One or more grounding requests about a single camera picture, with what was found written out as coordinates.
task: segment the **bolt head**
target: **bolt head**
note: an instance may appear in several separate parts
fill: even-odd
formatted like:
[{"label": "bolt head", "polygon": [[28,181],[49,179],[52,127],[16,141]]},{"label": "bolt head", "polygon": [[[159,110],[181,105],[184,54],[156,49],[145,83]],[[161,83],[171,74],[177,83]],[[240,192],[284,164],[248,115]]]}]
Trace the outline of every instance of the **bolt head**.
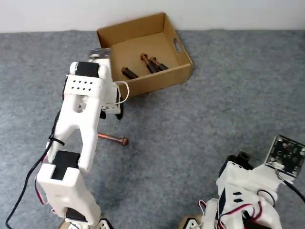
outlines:
[{"label": "bolt head", "polygon": [[144,60],[144,58],[147,58],[147,54],[142,53],[142,54],[140,55],[140,59],[141,59],[141,60]]},{"label": "bolt head", "polygon": [[122,146],[125,146],[128,144],[128,139],[126,137],[123,137],[122,139]]}]

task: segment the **ventilation holes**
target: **ventilation holes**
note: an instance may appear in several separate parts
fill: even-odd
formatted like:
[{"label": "ventilation holes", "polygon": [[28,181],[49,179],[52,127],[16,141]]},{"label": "ventilation holes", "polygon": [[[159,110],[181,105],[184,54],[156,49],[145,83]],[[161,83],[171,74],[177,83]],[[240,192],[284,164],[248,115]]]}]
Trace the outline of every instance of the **ventilation holes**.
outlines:
[{"label": "ventilation holes", "polygon": [[234,202],[235,203],[240,203],[240,202],[243,202],[243,200],[242,199],[235,199]]}]

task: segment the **robotic arm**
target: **robotic arm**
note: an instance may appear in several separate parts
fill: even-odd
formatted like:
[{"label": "robotic arm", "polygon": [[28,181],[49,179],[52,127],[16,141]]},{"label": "robotic arm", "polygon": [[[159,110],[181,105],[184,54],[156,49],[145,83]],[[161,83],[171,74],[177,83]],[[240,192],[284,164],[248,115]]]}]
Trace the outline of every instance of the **robotic arm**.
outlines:
[{"label": "robotic arm", "polygon": [[278,135],[264,164],[253,168],[249,159],[244,152],[227,158],[216,181],[219,199],[204,203],[200,222],[188,218],[183,229],[282,229],[276,192],[297,178],[305,145]]},{"label": "robotic arm", "polygon": [[[92,50],[88,62],[73,62],[64,88],[58,122],[37,181],[58,216],[71,222],[70,228],[107,229],[101,209],[88,191],[82,174],[92,167],[97,144],[97,125],[105,113],[123,116],[119,87],[112,81],[108,49]],[[80,129],[81,153],[62,150],[75,129]]]}]

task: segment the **brown cardboard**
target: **brown cardboard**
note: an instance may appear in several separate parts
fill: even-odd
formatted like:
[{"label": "brown cardboard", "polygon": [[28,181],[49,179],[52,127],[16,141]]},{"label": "brown cardboard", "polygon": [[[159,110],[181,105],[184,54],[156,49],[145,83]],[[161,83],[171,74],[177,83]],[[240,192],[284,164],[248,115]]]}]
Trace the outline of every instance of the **brown cardboard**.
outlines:
[{"label": "brown cardboard", "polygon": [[[193,63],[165,13],[101,28],[97,34],[103,48],[111,48],[112,78],[126,81],[130,96],[165,88],[189,79]],[[174,40],[180,45],[178,52]],[[150,74],[141,53],[154,56],[169,69]],[[121,72],[128,67],[139,77],[129,80]],[[123,97],[126,87],[120,86]]]}]

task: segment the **copper bolt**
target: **copper bolt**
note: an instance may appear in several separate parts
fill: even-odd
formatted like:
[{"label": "copper bolt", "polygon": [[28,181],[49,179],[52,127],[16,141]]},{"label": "copper bolt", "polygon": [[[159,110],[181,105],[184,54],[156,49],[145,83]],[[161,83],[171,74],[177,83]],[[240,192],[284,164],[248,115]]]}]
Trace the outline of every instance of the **copper bolt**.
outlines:
[{"label": "copper bolt", "polygon": [[126,69],[127,69],[126,67],[122,67],[121,72],[124,73],[126,71]]},{"label": "copper bolt", "polygon": [[160,63],[157,61],[157,59],[156,59],[155,57],[151,57],[151,58],[149,59],[149,61],[153,62],[153,63],[154,63],[155,65],[157,65],[157,66],[160,65]]},{"label": "copper bolt", "polygon": [[123,137],[123,138],[119,138],[119,137],[115,137],[115,136],[111,136],[111,135],[105,135],[105,134],[97,134],[98,137],[101,137],[101,138],[105,138],[105,139],[108,139],[108,140],[112,140],[112,141],[115,141],[115,142],[119,142],[122,144],[122,146],[125,146],[128,144],[128,139],[126,137]]},{"label": "copper bolt", "polygon": [[161,70],[161,71],[164,71],[164,70],[168,69],[168,67],[166,67],[164,64],[158,62],[157,59],[153,56],[149,59],[149,61],[154,63],[158,67],[158,69]]},{"label": "copper bolt", "polygon": [[145,53],[142,53],[140,55],[140,59],[141,59],[141,61],[145,61],[146,64],[149,63],[149,60],[147,59],[147,54],[145,54]]}]

